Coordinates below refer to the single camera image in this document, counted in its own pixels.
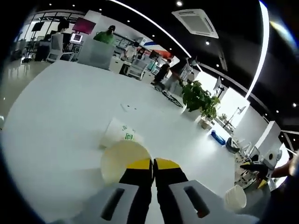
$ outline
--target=glossy floor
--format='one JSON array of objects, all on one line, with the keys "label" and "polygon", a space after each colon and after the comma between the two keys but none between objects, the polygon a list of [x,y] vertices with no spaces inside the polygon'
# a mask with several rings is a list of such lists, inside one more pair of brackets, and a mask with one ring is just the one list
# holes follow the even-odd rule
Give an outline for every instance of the glossy floor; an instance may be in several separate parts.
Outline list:
[{"label": "glossy floor", "polygon": [[0,86],[0,128],[5,118],[23,89],[50,63],[34,62],[22,63],[21,60],[8,63],[2,73]]}]

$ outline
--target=white chair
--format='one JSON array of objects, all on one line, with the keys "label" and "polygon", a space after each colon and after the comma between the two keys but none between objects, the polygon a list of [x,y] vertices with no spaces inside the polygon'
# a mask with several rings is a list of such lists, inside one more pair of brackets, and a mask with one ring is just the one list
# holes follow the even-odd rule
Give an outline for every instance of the white chair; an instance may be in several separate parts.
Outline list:
[{"label": "white chair", "polygon": [[47,62],[55,62],[56,60],[71,61],[74,57],[73,52],[63,52],[63,34],[57,33],[51,36],[50,53],[47,57]]},{"label": "white chair", "polygon": [[144,71],[146,70],[148,65],[149,64],[143,60],[139,60],[139,59],[134,60],[127,71],[127,76],[134,77],[135,79],[138,80],[142,80]]},{"label": "white chair", "polygon": [[114,49],[115,46],[111,44],[88,37],[80,50],[78,63],[109,70]]}]

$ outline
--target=paper cup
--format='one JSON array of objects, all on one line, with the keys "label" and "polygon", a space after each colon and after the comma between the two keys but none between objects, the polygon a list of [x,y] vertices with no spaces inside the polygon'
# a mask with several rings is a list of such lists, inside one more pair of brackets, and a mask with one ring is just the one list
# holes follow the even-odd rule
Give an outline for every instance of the paper cup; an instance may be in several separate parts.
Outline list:
[{"label": "paper cup", "polygon": [[151,158],[150,154],[137,142],[122,140],[107,148],[101,158],[101,172],[106,185],[118,183],[127,165]]},{"label": "paper cup", "polygon": [[224,207],[229,210],[239,211],[240,209],[245,208],[246,203],[246,194],[243,188],[239,185],[235,185],[225,194]]},{"label": "paper cup", "polygon": [[100,146],[111,147],[120,140],[130,140],[143,143],[143,137],[138,135],[133,128],[128,127],[116,118],[109,123],[104,136],[100,140]]}]

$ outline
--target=white tabletop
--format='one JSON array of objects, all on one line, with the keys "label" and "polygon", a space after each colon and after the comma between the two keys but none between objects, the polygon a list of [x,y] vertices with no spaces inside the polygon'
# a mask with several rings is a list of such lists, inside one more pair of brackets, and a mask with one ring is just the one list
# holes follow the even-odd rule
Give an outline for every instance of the white tabletop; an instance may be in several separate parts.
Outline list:
[{"label": "white tabletop", "polygon": [[[132,109],[124,111],[121,104]],[[46,222],[75,215],[104,186],[99,144],[113,117],[144,137],[153,158],[177,162],[189,180],[224,196],[234,185],[234,156],[181,112],[149,84],[58,61],[12,106],[3,153],[17,188]],[[152,192],[146,222],[163,223]]]}]

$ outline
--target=black ceiling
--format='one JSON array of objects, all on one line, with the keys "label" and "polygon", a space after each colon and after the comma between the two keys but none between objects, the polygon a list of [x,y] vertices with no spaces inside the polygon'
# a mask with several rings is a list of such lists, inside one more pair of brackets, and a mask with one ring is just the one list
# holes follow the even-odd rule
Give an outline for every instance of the black ceiling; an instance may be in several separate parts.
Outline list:
[{"label": "black ceiling", "polygon": [[[169,32],[183,47],[192,55],[198,56],[202,64],[206,64],[225,75],[233,78],[236,82],[249,88],[255,74],[262,45],[263,23],[261,9],[257,0],[238,1],[194,1],[182,0],[182,7],[176,6],[175,0],[119,0],[132,8],[140,11],[144,15],[158,23],[167,32]],[[289,7],[285,1],[269,1],[266,6],[269,13],[275,10],[280,13],[281,18],[289,26],[295,29],[298,24],[298,17],[290,18],[290,14],[297,14],[292,7]],[[49,9],[71,9],[82,12],[88,10],[98,11],[102,9],[102,14],[127,23],[132,28],[138,30],[148,37],[152,38],[157,44],[165,49],[172,48],[172,53],[178,57],[186,56],[183,50],[177,46],[171,38],[159,30],[152,23],[137,15],[136,13],[107,0],[98,1],[44,1],[37,8],[37,11]],[[192,35],[186,28],[171,14],[172,11],[182,9],[201,8],[203,9],[211,22],[213,23],[219,39]],[[276,120],[282,129],[299,131],[299,106],[292,107],[293,102],[299,104],[298,84],[298,61],[294,52],[292,52],[286,43],[280,38],[276,30],[270,26],[270,40],[268,54],[252,93],[259,98],[269,109],[266,111],[251,97],[249,101],[252,106],[261,114],[267,113],[269,120]],[[221,66],[219,55],[223,55],[228,70]],[[218,74],[207,71],[209,74],[217,77]],[[224,84],[232,86],[242,95],[245,92],[228,80]]]}]

